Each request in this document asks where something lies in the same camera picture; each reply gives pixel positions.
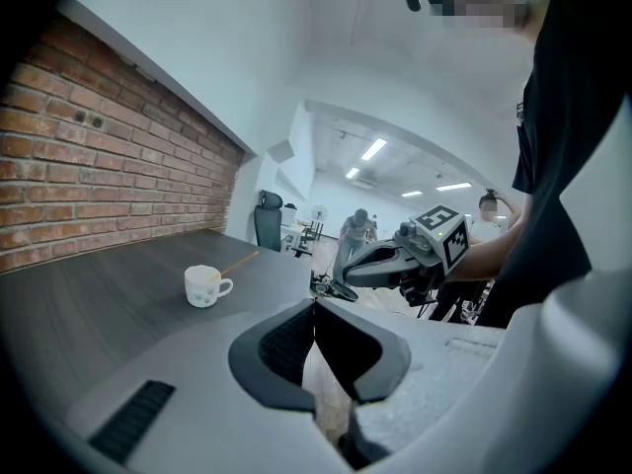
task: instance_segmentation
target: black rubber pad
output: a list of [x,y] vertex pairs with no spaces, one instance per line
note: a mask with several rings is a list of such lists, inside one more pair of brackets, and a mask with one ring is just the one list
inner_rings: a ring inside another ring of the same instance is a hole
[[147,381],[90,439],[111,460],[123,464],[165,407],[174,386]]

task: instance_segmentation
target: black office chair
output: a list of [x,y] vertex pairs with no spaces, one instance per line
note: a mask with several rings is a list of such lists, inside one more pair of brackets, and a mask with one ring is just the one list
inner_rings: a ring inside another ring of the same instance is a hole
[[[283,199],[272,192],[261,191],[259,205],[255,207],[255,233],[257,244],[262,248],[272,249],[280,253],[280,208]],[[294,256],[300,258],[303,255],[312,254],[303,248],[292,248]]]

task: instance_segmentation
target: ceiling light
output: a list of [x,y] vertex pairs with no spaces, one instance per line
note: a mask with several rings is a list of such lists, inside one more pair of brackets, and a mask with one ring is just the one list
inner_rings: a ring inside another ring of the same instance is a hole
[[363,155],[362,155],[362,160],[364,160],[365,162],[367,162],[368,160],[370,160],[373,155],[379,151],[382,147],[384,147],[386,145],[386,140],[384,140],[383,138],[378,138],[375,142],[373,142],[373,144],[371,145],[371,147],[368,148],[368,151],[366,151]]
[[448,190],[458,190],[459,188],[470,188],[472,185],[469,183],[459,183],[458,185],[439,186],[437,189],[440,192],[447,192]]

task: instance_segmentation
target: desk surface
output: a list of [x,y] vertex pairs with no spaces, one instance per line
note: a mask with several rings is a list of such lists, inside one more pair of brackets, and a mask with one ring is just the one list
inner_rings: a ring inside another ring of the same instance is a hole
[[[230,273],[234,289],[208,309],[187,302],[184,271]],[[165,337],[309,293],[308,260],[202,230],[111,248],[0,276],[0,332],[26,388],[61,417],[95,384]]]

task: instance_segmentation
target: white fan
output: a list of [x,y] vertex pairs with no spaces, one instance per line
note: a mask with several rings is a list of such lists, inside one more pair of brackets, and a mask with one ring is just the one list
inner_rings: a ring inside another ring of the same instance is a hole
[[312,219],[320,221],[321,223],[327,219],[329,211],[325,205],[314,205],[312,207]]

